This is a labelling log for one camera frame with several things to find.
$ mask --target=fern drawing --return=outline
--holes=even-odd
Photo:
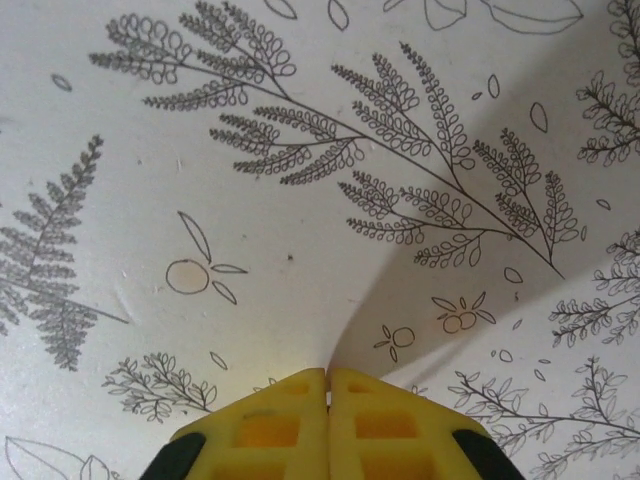
[[[519,242],[562,276],[554,265],[556,247],[575,239],[578,229],[561,179],[543,172],[525,141],[509,129],[502,131],[501,149],[471,142],[441,80],[410,45],[401,43],[400,49],[406,66],[415,70],[416,88],[379,53],[372,56],[376,78],[343,65],[331,67],[363,97],[352,104],[361,128],[305,105],[287,91],[283,80],[297,72],[291,54],[281,38],[247,12],[228,2],[197,2],[195,9],[195,15],[180,16],[180,24],[204,39],[210,50],[186,43],[163,21],[129,14],[107,25],[109,39],[121,49],[91,54],[90,60],[157,85],[175,84],[183,74],[206,79],[191,92],[144,99],[155,108],[235,109],[252,94],[285,104],[260,106],[251,117],[220,115],[211,138],[255,157],[235,163],[239,172],[280,176],[283,185],[306,185],[360,164],[366,144],[435,180],[439,187],[434,190],[393,186],[357,170],[352,183],[340,183],[347,198],[370,217],[349,218],[347,224],[371,239],[420,245],[415,251],[418,265],[473,267],[485,242],[502,237]],[[416,120],[425,112],[433,117],[433,132]],[[299,138],[283,140],[291,133]],[[442,162],[446,173],[433,168],[433,161]],[[459,178],[479,163],[496,177],[495,204],[476,198]],[[546,192],[546,207],[534,202],[535,189]],[[435,232],[446,238],[434,239]]]
[[[583,117],[593,122],[600,136],[591,137],[578,158],[588,163],[601,162],[604,167],[622,163],[631,152],[640,153],[640,1],[613,0],[608,6],[614,18],[611,33],[620,39],[618,54],[625,61],[627,91],[617,93],[615,82],[606,83],[605,73],[597,72],[591,83],[576,92],[578,100],[588,107]]]
[[[596,270],[596,289],[611,300],[595,298],[578,304],[561,300],[549,320],[560,327],[553,331],[554,346],[564,340],[573,347],[577,340],[604,334],[602,343],[620,345],[638,331],[640,321],[640,229],[626,232],[607,248],[613,256],[608,272]]]
[[[570,472],[574,462],[604,456],[625,458],[640,451],[640,429],[636,427],[640,408],[616,407],[618,387],[627,376],[609,371],[598,357],[589,358],[575,373],[583,376],[583,384],[571,395],[579,406],[569,413],[553,412],[544,403],[527,405],[529,388],[516,386],[521,384],[517,378],[483,381],[480,372],[456,372],[459,385],[449,391],[458,397],[455,408],[484,423],[509,456],[526,443],[546,444],[558,429],[573,429],[561,451],[540,452],[540,464],[531,470],[532,480],[553,480]],[[569,473],[568,478],[576,477]]]
[[[93,183],[102,143],[94,136],[60,183],[47,182],[48,199],[29,194],[31,211],[13,214],[22,228],[0,228],[0,320],[14,325],[21,317],[34,320],[55,364],[71,371],[77,369],[87,330],[100,316],[128,323],[69,298],[80,288],[72,282],[75,259],[68,248],[76,238],[69,231],[81,224],[77,214]],[[2,321],[0,333],[8,334]]]

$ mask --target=branch drawing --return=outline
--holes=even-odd
[[[605,83],[605,73],[600,70],[588,86],[576,92],[578,100],[587,103],[582,116],[592,121],[599,133],[580,148],[578,159],[602,162],[604,167],[626,161],[632,150],[640,153],[640,126],[636,121],[640,110],[640,1],[613,0],[608,12],[614,18],[610,30],[620,39],[618,54],[626,62],[623,69],[630,88],[616,93],[618,85]]]
[[[14,325],[25,316],[35,320],[46,351],[70,371],[77,370],[80,346],[99,317],[129,323],[69,298],[80,287],[71,282],[75,258],[68,247],[77,240],[68,231],[82,223],[77,214],[93,183],[102,143],[94,136],[70,174],[60,175],[60,183],[47,182],[48,199],[29,194],[31,211],[13,212],[23,229],[0,228],[0,254],[5,257],[0,259],[0,334],[8,335],[1,320]]]
[[[558,244],[577,236],[577,220],[566,202],[560,178],[553,172],[544,175],[547,210],[546,215],[540,215],[540,206],[530,191],[538,187],[543,174],[526,143],[505,128],[500,138],[506,151],[480,140],[470,144],[441,81],[410,45],[401,43],[401,51],[415,69],[422,92],[411,87],[379,53],[372,56],[376,80],[343,65],[332,66],[331,70],[366,100],[352,104],[365,127],[360,129],[305,105],[287,92],[282,80],[297,71],[290,53],[282,39],[245,11],[228,2],[222,2],[221,7],[197,2],[196,11],[197,16],[183,14],[180,23],[207,40],[216,53],[194,49],[162,21],[129,14],[107,25],[109,39],[123,49],[94,53],[90,60],[96,66],[158,85],[174,84],[178,75],[186,73],[207,77],[208,83],[194,92],[144,100],[146,105],[165,110],[234,107],[245,104],[250,94],[286,103],[286,107],[257,107],[252,118],[220,115],[220,128],[210,130],[212,139],[257,157],[235,163],[239,172],[281,175],[283,185],[305,185],[361,162],[365,158],[363,142],[418,169],[440,187],[396,188],[361,171],[353,173],[354,184],[340,183],[347,198],[374,217],[375,221],[348,219],[357,233],[398,244],[428,241],[415,254],[417,264],[475,266],[483,242],[497,236],[518,241],[562,276],[553,254]],[[419,111],[421,105],[431,112],[435,132],[428,132],[413,119],[424,115]],[[281,133],[287,130],[300,139],[281,140]],[[496,205],[478,200],[458,178],[460,172],[476,168],[473,152],[496,176]],[[438,173],[425,158],[442,162],[447,173]],[[487,223],[479,224],[476,218],[483,215],[488,215]],[[435,231],[447,234],[447,238],[431,240]]]
[[[571,348],[578,339],[606,332],[602,343],[622,344],[638,330],[640,321],[640,229],[626,232],[618,242],[607,248],[613,255],[609,272],[596,270],[593,281],[598,291],[606,291],[614,299],[595,298],[578,304],[575,299],[561,300],[551,312],[549,320],[560,327],[553,330],[553,346],[564,340]]]
[[[218,366],[226,366],[219,355],[211,352],[210,356]],[[121,401],[125,412],[145,415],[148,422],[158,423],[177,407],[211,412],[218,396],[215,384],[194,381],[188,371],[177,368],[175,356],[162,352],[144,355],[140,361],[127,357],[118,362],[102,386],[109,388],[110,395],[125,397]]]
[[[581,403],[568,414],[551,412],[544,403],[537,410],[525,410],[529,389],[513,386],[513,378],[502,384],[495,377],[482,382],[480,372],[469,375],[457,371],[459,385],[449,391],[458,396],[455,408],[484,423],[509,456],[516,455],[527,442],[545,444],[560,426],[563,431],[573,428],[564,449],[539,453],[540,464],[531,470],[532,480],[551,480],[581,459],[625,458],[640,451],[640,430],[636,428],[640,407],[633,411],[616,408],[618,387],[627,376],[609,371],[598,357],[589,358],[575,373],[584,377],[581,388],[572,395]]]

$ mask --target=plant illustration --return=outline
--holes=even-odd
[[[393,10],[406,0],[385,0],[384,12]],[[563,32],[583,15],[573,0],[522,2],[514,0],[482,0],[496,23],[514,33],[553,35]],[[467,17],[467,0],[423,0],[427,24],[439,31],[452,27]]]
[[[376,343],[373,348],[386,347],[389,345],[389,356],[394,363],[398,363],[398,349],[407,348],[413,345],[416,334],[409,327],[396,328],[393,332],[389,327],[382,325],[382,334],[385,340]]]
[[[204,232],[196,221],[184,212],[178,212],[180,220],[184,223],[189,236],[198,247],[198,250],[207,261],[209,270],[220,274],[230,273],[248,273],[246,270],[236,267],[235,265],[229,265],[227,263],[213,263],[211,256],[211,249],[209,248],[209,242],[205,237]],[[165,274],[165,280],[167,285],[176,293],[182,295],[194,295],[196,293],[203,292],[211,285],[216,292],[218,292],[223,298],[233,303],[238,304],[236,296],[233,294],[229,287],[219,280],[212,280],[209,274],[209,270],[203,267],[200,262],[191,258],[185,258],[182,260],[175,260],[167,267]]]
[[[98,457],[80,457],[42,442],[5,437],[4,451],[11,470],[19,479],[124,480]]]
[[[372,217],[351,218],[347,223],[356,232],[379,241],[426,243],[416,252],[417,264],[475,266],[483,242],[496,236],[516,240],[561,275],[553,263],[555,247],[575,239],[578,230],[559,176],[552,171],[543,175],[526,143],[507,128],[500,136],[502,149],[480,140],[471,144],[441,81],[410,45],[401,43],[400,47],[407,65],[417,73],[421,93],[379,53],[372,56],[378,77],[375,80],[343,65],[332,66],[331,70],[366,100],[352,104],[367,129],[361,130],[288,93],[283,81],[297,71],[291,54],[282,39],[248,13],[228,2],[221,7],[197,2],[196,12],[183,14],[180,23],[207,41],[212,51],[192,47],[162,21],[129,14],[107,25],[109,39],[121,50],[94,53],[90,60],[96,66],[130,73],[157,85],[175,84],[183,73],[207,78],[207,83],[189,93],[144,99],[146,105],[164,110],[235,108],[246,104],[253,93],[285,103],[287,106],[257,107],[253,118],[220,115],[225,128],[211,129],[211,137],[257,157],[235,163],[239,172],[281,175],[284,185],[305,185],[359,163],[365,157],[362,145],[366,142],[436,180],[439,189],[395,188],[354,171],[353,184],[340,183],[347,198]],[[413,119],[423,118],[424,110],[431,112],[435,132],[429,133]],[[283,133],[300,138],[281,140]],[[474,152],[480,162],[473,157]],[[434,161],[440,161],[447,173],[433,168]],[[478,163],[496,177],[495,205],[478,200],[458,178],[460,172],[471,171]],[[538,213],[539,206],[530,195],[539,183],[545,184],[547,196],[544,215]],[[479,223],[479,217],[486,223]],[[447,234],[447,238],[435,240],[435,232]]]
[[[593,281],[596,289],[606,291],[614,299],[594,298],[591,302],[578,304],[575,299],[561,300],[551,312],[549,320],[560,327],[553,330],[553,346],[564,340],[571,348],[578,339],[606,332],[602,343],[620,345],[625,336],[638,330],[640,321],[640,229],[626,232],[620,241],[607,248],[613,256],[609,272],[596,270]]]
[[[471,306],[469,306],[464,297],[460,297],[458,305],[439,297],[431,297],[431,301],[445,310],[445,312],[438,317],[438,320],[443,320],[442,328],[444,331],[447,333],[457,333],[460,330],[469,330],[476,324],[478,318],[495,325],[495,317],[488,311],[480,308],[486,296],[487,292],[482,292],[480,296],[471,303]]]
[[[69,230],[82,223],[77,214],[93,183],[102,143],[94,136],[71,173],[60,175],[60,183],[47,182],[48,199],[29,194],[31,211],[13,212],[21,229],[0,228],[0,334],[8,335],[2,320],[18,325],[21,317],[31,318],[55,364],[70,371],[77,370],[80,346],[99,317],[129,323],[69,298],[80,289],[71,281],[75,258],[68,248],[77,240]]]
[[[218,354],[210,352],[210,357],[218,366],[226,366]],[[125,412],[159,423],[176,408],[211,412],[218,396],[215,384],[194,381],[188,371],[177,368],[175,356],[168,353],[150,353],[141,361],[127,357],[105,377],[102,386],[109,388],[110,395],[125,397],[121,402]]]
[[[573,428],[574,434],[564,449],[541,452],[540,465],[531,470],[532,480],[551,480],[581,459],[606,455],[625,458],[640,451],[640,430],[636,428],[640,407],[633,411],[616,407],[618,387],[627,376],[607,370],[598,357],[589,358],[575,373],[584,376],[584,383],[572,395],[580,399],[579,406],[568,414],[550,412],[544,403],[537,409],[524,408],[529,389],[513,386],[513,378],[502,383],[496,378],[481,382],[480,372],[456,372],[460,384],[449,387],[449,391],[458,396],[455,408],[487,425],[509,456],[527,442],[546,443],[560,427],[563,431]]]
[[[600,135],[587,140],[578,158],[588,163],[602,162],[605,167],[624,162],[632,150],[640,153],[636,120],[640,110],[640,1],[613,0],[608,11],[614,17],[610,30],[620,39],[618,54],[626,62],[623,69],[631,88],[617,93],[618,86],[605,83],[605,73],[600,70],[590,85],[576,92],[578,100],[588,104],[582,116],[593,122]]]

